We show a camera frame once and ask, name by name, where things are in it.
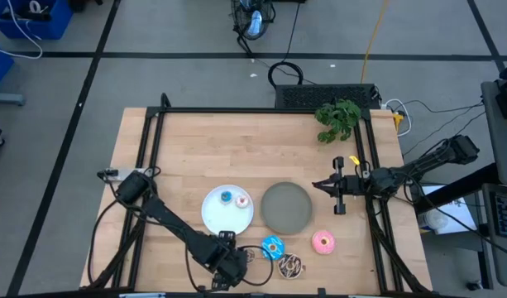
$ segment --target white cable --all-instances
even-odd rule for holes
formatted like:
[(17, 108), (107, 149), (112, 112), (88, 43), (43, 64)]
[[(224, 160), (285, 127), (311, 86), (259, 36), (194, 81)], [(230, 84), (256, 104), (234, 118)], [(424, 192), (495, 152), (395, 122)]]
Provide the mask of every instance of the white cable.
[(400, 105), (402, 106), (402, 108), (404, 108), (405, 116), (408, 119), (408, 123), (409, 123), (408, 130), (405, 131), (405, 132), (402, 132), (402, 133), (398, 134), (398, 137), (403, 137), (403, 136), (407, 135), (411, 131), (411, 118), (409, 117), (408, 109), (405, 108), (404, 104), (400, 101), (400, 99), (390, 99), (390, 100), (388, 100), (388, 101), (385, 102), (385, 106), (387, 106), (392, 101), (400, 103)]
[(13, 53), (9, 53), (7, 51), (4, 51), (4, 50), (0, 50), (0, 53), (3, 53), (3, 54), (7, 54), (11, 57), (18, 57), (18, 58), (26, 58), (26, 59), (31, 59), (31, 60), (36, 60), (36, 59), (40, 59), (41, 56), (44, 54), (44, 51), (41, 49), (41, 46), (38, 45), (35, 41), (33, 41), (32, 38), (30, 38), (23, 30), (22, 28), (18, 25), (18, 22), (16, 21), (16, 16), (14, 16), (14, 9), (12, 9), (12, 4), (11, 4), (11, 0), (7, 0), (7, 3), (8, 3), (8, 9), (11, 11), (11, 17), (12, 17), (12, 20), (14, 21), (14, 24), (16, 24), (16, 27), (18, 27), (18, 30), (20, 30), (21, 33), (23, 33), (23, 35), (29, 40), (31, 41), (37, 48), (38, 50), (40, 50), (40, 53), (38, 53), (38, 56), (36, 57), (31, 57), (31, 56), (27, 56), (27, 55), (19, 55), (19, 54), (13, 54)]

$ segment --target black metal frame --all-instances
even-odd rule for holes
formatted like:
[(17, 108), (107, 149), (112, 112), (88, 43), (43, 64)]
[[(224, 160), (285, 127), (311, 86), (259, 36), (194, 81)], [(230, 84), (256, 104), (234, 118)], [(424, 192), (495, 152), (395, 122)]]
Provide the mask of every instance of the black metal frame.
[[(170, 103), (166, 99), (166, 96), (162, 95), (161, 98), (161, 106), (160, 107), (148, 107), (146, 110), (146, 116), (145, 116), (145, 122), (143, 124), (143, 131), (141, 134), (141, 143), (139, 146), (139, 152), (137, 154), (137, 160), (136, 160), (136, 167), (143, 167), (143, 159), (146, 153), (146, 145), (148, 141), (148, 135), (150, 133), (151, 128), (151, 121), (152, 118), (157, 115), (157, 125), (155, 127), (155, 136), (154, 136), (154, 143), (151, 150), (151, 159), (149, 163), (149, 167), (155, 166), (155, 161), (157, 159), (157, 152), (159, 151), (159, 145), (160, 145), (160, 135), (163, 130), (163, 120), (166, 113), (302, 113), (302, 114), (313, 114), (315, 112), (315, 109), (311, 108), (173, 108), (170, 106)], [(366, 127), (366, 134), (367, 139), (369, 142), (369, 149), (371, 153), (371, 164), (373, 168), (380, 167), (380, 161), (378, 158), (378, 151), (376, 149), (375, 144), (375, 136), (374, 131), (372, 127), (371, 122), (371, 113), (369, 109), (363, 109), (362, 110), (362, 117), (361, 120), (365, 124)], [(356, 125), (354, 128), (354, 135), (356, 138), (356, 149), (358, 158), (361, 161), (361, 169), (364, 171), (370, 171), (371, 169), (366, 169), (366, 156), (364, 151), (364, 145), (363, 145), (363, 139), (361, 135), (361, 128), (359, 125)], [(371, 202), (371, 198), (366, 198), (366, 202)], [(387, 207), (386, 202), (380, 202), (380, 207), (383, 209), (381, 211), (382, 214), (382, 221), (385, 228), (385, 236), (389, 239), (390, 243), (393, 245), (393, 248), (395, 247), (395, 241), (394, 241), (394, 235), (393, 235), (393, 229), (390, 222), (390, 215), (389, 210)], [(130, 232), (130, 228), (132, 226), (132, 217), (129, 216), (129, 214), (125, 217), (125, 222), (122, 228), (122, 241), (121, 244), (124, 243), (124, 241), (127, 238), (127, 235)], [(129, 288), (135, 288), (136, 285), (136, 277), (137, 277), (137, 270), (139, 267), (139, 260), (141, 255), (141, 245), (142, 245), (142, 239), (144, 238), (144, 234), (141, 234), (136, 242), (136, 246), (133, 252), (132, 257), (132, 264), (130, 268), (130, 276), (128, 279), (128, 287)], [(371, 237), (372, 241), (372, 247), (373, 247), (373, 253), (375, 258), (375, 266), (376, 266), (376, 275), (378, 279), (378, 285), (380, 288), (380, 293), (384, 294), (388, 292), (387, 288), (387, 282), (385, 279), (385, 269), (382, 259), (382, 253), (380, 249), (380, 244), (378, 243), (377, 239), (375, 237)], [(391, 262), (391, 268), (393, 272), (393, 281), (395, 284), (395, 293), (396, 292), (403, 292), (403, 282), (402, 277), (400, 276), (396, 265)], [(121, 273), (122, 273), (122, 264), (117, 269), (116, 275), (113, 279), (112, 287), (120, 286), (120, 280), (121, 280)]]

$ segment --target white paper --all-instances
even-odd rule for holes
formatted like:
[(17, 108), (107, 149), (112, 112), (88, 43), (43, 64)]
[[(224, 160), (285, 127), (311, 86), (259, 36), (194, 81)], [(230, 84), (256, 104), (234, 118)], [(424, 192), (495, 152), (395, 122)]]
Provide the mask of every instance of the white paper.
[[(431, 186), (423, 186), (423, 192), (427, 195), (435, 190), (440, 189), (444, 185), (431, 185)], [(465, 205), (465, 200), (463, 198), (456, 199), (451, 203), (440, 206), (439, 209), (452, 215), (456, 219), (459, 219), (462, 223), (464, 223), (467, 227), (477, 230), (476, 224), (474, 223), (474, 219), (470, 214), (470, 210), (468, 206)], [(444, 228), (439, 228), (435, 230), (436, 234), (445, 234), (445, 233), (457, 233), (457, 232), (465, 232), (467, 231), (463, 226), (457, 223), (455, 220), (448, 218), (448, 224)]]

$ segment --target white plate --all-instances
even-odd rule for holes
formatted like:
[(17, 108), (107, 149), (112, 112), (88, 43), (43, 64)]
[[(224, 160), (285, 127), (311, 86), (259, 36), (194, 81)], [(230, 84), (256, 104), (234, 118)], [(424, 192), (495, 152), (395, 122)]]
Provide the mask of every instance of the white plate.
[[(232, 201), (229, 204), (222, 204), (220, 201), (223, 191), (229, 191), (232, 195)], [(239, 195), (244, 195), (250, 200), (247, 207), (237, 207), (235, 199)], [(202, 204), (203, 224), (215, 235), (218, 235), (220, 231), (233, 231), (236, 235), (244, 232), (253, 220), (254, 213), (255, 207), (250, 195), (242, 187), (236, 185), (220, 185), (211, 190)]]

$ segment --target gray plate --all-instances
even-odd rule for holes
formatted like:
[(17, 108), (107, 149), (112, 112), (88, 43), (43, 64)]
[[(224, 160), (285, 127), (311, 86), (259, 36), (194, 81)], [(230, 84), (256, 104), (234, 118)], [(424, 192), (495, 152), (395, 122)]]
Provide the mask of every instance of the gray plate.
[(264, 193), (261, 216), (264, 223), (277, 233), (299, 233), (312, 218), (312, 200), (301, 186), (280, 182)]

